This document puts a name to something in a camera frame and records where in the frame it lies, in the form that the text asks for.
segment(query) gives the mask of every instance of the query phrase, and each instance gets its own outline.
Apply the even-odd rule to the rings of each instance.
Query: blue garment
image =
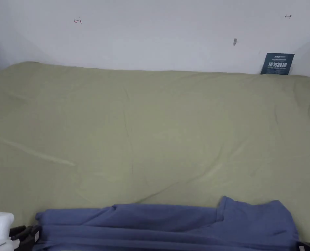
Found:
[[[34,251],[289,251],[298,232],[275,200],[249,205],[223,197],[218,208],[126,204],[103,209],[49,209]]]

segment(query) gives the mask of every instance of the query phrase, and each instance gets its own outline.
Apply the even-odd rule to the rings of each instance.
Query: mattress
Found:
[[[0,211],[280,200],[310,240],[310,78],[0,72]]]

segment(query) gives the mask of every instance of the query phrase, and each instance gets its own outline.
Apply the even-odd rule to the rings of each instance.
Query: wall mark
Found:
[[[73,20],[74,23],[77,23],[77,21],[81,22],[81,24],[82,24],[81,18],[79,18],[78,20],[76,20],[76,19]]]

